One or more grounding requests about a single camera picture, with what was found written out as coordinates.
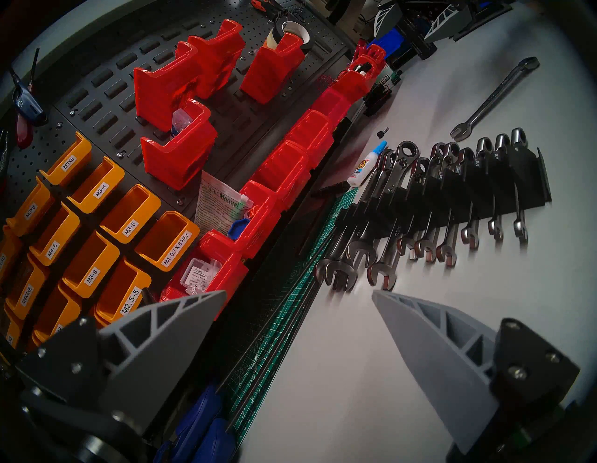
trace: glue bottle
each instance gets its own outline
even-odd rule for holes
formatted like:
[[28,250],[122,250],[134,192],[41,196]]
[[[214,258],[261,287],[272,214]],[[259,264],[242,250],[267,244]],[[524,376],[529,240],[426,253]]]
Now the glue bottle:
[[346,180],[350,186],[359,187],[369,175],[369,172],[375,166],[377,157],[383,150],[386,149],[387,142],[381,142],[373,151],[371,151],[365,159],[363,159],[356,170]]

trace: blue lid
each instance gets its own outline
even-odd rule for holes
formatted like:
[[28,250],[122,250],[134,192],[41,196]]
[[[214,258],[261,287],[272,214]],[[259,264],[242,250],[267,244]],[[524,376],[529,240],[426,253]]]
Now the blue lid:
[[238,237],[241,236],[242,231],[247,227],[247,225],[249,225],[250,221],[251,219],[241,219],[233,222],[228,230],[228,238],[236,241]]
[[383,150],[385,150],[385,149],[386,149],[386,146],[387,146],[387,142],[381,142],[379,145],[377,145],[377,148],[375,148],[375,149],[374,149],[373,151],[371,151],[371,152],[372,152],[372,153],[375,153],[375,154],[377,154],[377,155],[380,155],[380,154],[381,154],[381,152],[382,152]]

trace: user manual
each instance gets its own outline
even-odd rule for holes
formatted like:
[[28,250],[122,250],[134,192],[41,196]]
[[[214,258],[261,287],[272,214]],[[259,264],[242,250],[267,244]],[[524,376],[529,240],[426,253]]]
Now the user manual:
[[212,229],[226,235],[232,223],[242,219],[252,207],[253,201],[246,195],[241,195],[206,171],[201,173],[195,212],[195,224],[199,225],[200,237]]

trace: tape roll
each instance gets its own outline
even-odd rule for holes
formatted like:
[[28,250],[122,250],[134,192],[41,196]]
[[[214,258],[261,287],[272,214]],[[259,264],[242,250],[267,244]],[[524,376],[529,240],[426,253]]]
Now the tape roll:
[[303,50],[303,53],[307,54],[313,47],[313,41],[311,40],[309,31],[302,24],[295,21],[288,21],[286,17],[279,18],[273,29],[269,32],[266,38],[267,47],[275,50],[285,32],[298,35],[303,40],[303,45],[300,47],[300,49]]

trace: table surface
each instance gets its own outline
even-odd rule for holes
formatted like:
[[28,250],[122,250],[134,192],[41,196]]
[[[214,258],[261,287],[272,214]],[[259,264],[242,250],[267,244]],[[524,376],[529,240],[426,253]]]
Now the table surface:
[[[483,220],[477,252],[459,242],[451,271],[403,259],[393,291],[454,306],[495,330],[503,317],[520,319],[581,368],[565,401],[582,399],[597,372],[594,83],[557,28],[521,4],[437,47],[404,73],[362,157],[388,126],[390,146],[409,139],[428,155],[521,59],[537,56],[541,66],[460,146],[523,127],[545,158],[553,203],[526,212],[528,247],[514,236],[514,214],[503,217],[500,246]],[[241,446],[242,463],[444,461],[452,439],[373,305],[362,264],[359,275],[350,293],[320,289]]]

